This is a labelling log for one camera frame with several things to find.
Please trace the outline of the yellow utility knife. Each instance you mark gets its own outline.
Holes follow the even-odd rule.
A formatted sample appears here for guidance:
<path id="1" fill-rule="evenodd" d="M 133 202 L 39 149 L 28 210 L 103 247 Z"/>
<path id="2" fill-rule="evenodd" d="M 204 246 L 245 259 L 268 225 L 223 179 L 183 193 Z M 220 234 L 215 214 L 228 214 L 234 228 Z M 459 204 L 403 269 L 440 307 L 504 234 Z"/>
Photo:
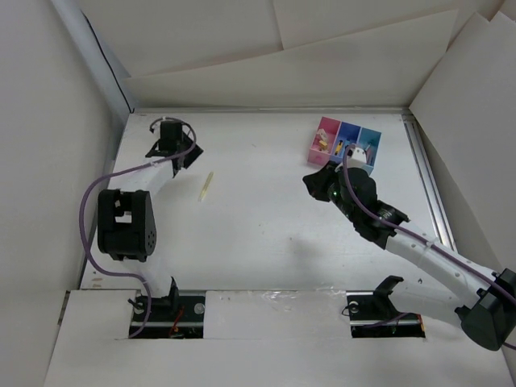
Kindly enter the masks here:
<path id="1" fill-rule="evenodd" d="M 340 141 L 337 143 L 337 145 L 335 146 L 335 150 L 334 150 L 334 155 L 335 155 L 335 156 L 338 156 L 338 155 L 340 154 L 340 151 L 341 151 L 342 147 L 343 147 L 343 141 L 342 141 L 342 140 L 340 140 Z"/>

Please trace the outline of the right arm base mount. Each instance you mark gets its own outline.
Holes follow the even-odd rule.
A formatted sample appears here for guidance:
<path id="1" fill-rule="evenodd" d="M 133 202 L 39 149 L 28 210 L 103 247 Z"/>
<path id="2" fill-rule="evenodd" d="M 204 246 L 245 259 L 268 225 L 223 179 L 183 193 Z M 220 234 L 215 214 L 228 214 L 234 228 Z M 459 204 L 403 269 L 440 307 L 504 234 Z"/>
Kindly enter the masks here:
<path id="1" fill-rule="evenodd" d="M 346 292 L 341 315 L 349 320 L 353 339 L 426 338 L 421 316 L 398 311 L 389 299 L 400 282 L 402 277 L 389 276 L 373 290 Z"/>

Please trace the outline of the yellow highlighter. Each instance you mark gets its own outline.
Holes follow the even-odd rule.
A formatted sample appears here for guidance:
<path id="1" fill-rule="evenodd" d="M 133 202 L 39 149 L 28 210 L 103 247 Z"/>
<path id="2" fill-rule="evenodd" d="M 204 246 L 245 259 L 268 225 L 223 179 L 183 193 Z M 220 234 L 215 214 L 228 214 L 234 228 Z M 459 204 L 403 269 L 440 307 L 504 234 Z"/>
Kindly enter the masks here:
<path id="1" fill-rule="evenodd" d="M 214 176 L 214 172 L 213 171 L 209 172 L 209 174 L 208 174 L 208 176 L 206 178 L 206 181 L 205 181 L 205 183 L 204 183 L 204 185 L 203 185 L 203 187 L 201 189 L 201 192 L 200 192 L 200 194 L 198 196 L 198 201 L 199 202 L 202 202 L 205 199 L 205 197 L 207 195 L 207 192 L 208 192 L 208 189 L 210 188 L 210 183 L 213 180 L 213 176 Z"/>

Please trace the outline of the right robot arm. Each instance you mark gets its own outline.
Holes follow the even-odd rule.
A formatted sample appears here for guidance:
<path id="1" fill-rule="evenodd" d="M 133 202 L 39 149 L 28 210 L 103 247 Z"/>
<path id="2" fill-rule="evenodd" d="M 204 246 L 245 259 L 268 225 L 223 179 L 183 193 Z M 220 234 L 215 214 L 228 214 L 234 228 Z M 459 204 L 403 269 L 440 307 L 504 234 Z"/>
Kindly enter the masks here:
<path id="1" fill-rule="evenodd" d="M 497 351 L 515 328 L 515 273 L 476 264 L 418 229 L 409 217 L 377 197 L 366 171 L 328 162 L 302 179 L 309 195 L 333 203 L 355 231 L 380 249 L 399 256 L 445 287 L 425 289 L 387 277 L 374 291 L 372 307 L 381 317 L 423 314 L 459 327 L 477 345 Z"/>

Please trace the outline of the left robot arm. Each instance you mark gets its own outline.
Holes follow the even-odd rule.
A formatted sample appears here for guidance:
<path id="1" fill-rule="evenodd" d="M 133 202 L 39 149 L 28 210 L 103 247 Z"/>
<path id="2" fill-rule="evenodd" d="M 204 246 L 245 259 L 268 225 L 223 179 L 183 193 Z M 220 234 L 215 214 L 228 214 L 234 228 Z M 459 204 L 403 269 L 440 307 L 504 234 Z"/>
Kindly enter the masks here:
<path id="1" fill-rule="evenodd" d="M 180 301 L 172 275 L 161 268 L 158 258 L 152 257 L 158 238 L 152 199 L 203 153 L 190 129 L 180 119 L 164 117 L 154 121 L 149 131 L 158 138 L 145 155 L 151 165 L 128 173 L 112 189 L 98 194 L 99 251 L 122 263 L 130 274 L 144 279 L 152 300 L 140 297 L 135 304 L 139 308 L 150 306 L 165 320 L 177 315 Z"/>

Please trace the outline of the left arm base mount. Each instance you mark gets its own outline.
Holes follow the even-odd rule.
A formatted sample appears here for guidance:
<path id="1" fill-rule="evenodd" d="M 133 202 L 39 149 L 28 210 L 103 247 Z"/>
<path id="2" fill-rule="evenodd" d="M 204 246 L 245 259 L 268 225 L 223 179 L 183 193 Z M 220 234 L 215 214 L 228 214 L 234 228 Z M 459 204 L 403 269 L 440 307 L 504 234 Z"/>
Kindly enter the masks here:
<path id="1" fill-rule="evenodd" d="M 138 295 L 133 307 L 129 336 L 133 339 L 202 339 L 206 291 L 179 290 L 175 280 L 168 296 L 152 299 L 150 317 L 144 324 L 148 298 Z"/>

